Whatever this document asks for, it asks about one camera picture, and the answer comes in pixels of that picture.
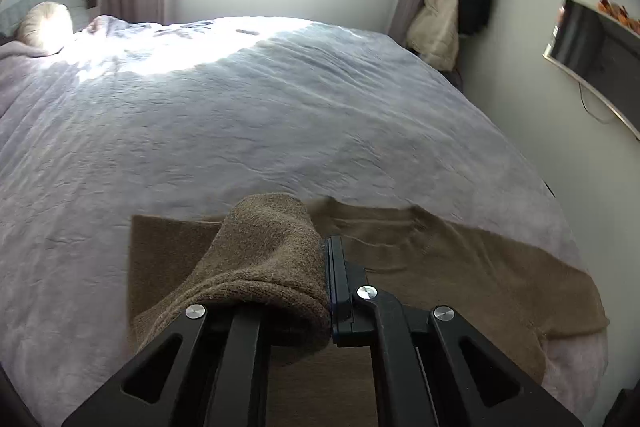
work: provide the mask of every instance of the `wall-mounted tv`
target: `wall-mounted tv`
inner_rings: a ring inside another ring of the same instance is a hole
[[[640,35],[575,0],[564,0],[545,58],[593,92],[640,140]]]

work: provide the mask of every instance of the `round pillow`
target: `round pillow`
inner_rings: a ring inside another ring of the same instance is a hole
[[[65,5],[45,1],[34,6],[18,29],[18,39],[48,54],[58,53],[74,36],[71,15]]]

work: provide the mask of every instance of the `headboard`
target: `headboard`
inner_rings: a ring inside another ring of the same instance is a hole
[[[21,0],[0,12],[0,33],[13,35],[20,25],[20,22],[24,19],[24,16],[26,16],[34,6],[43,1],[54,1],[55,3],[64,4],[71,14],[74,32],[79,32],[90,22],[85,0]]]

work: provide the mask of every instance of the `brown towel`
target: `brown towel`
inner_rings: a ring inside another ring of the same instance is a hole
[[[452,306],[538,383],[545,373],[543,339],[595,333],[609,323],[591,277],[539,248],[450,223],[417,206],[374,209],[325,198],[307,209],[320,236],[342,235],[348,261],[365,267],[370,284],[407,305]],[[159,298],[180,283],[172,295],[188,287],[183,282],[189,267],[197,266],[205,251],[210,255],[217,241],[207,251],[207,240],[219,226],[208,221],[220,219],[193,223],[134,217],[129,297],[138,331],[166,308],[166,299],[153,306]],[[226,254],[233,256],[229,248]],[[242,256],[236,263],[247,261]],[[174,267],[175,273],[169,273]],[[180,309],[189,303],[182,301]],[[341,425],[376,424],[368,348],[328,346],[297,363],[272,367],[269,379],[272,425],[321,426],[337,417]]]
[[[320,236],[291,196],[249,196],[222,224],[134,216],[129,259],[138,347],[193,303],[268,304],[293,343],[317,351],[329,340]]]

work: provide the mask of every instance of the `bedspread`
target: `bedspread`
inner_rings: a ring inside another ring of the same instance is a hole
[[[0,362],[44,427],[130,356],[130,216],[220,214],[261,192],[416,203],[582,267],[532,166],[388,37],[101,16],[60,54],[0,61]],[[606,335],[544,347],[544,386],[581,415]]]

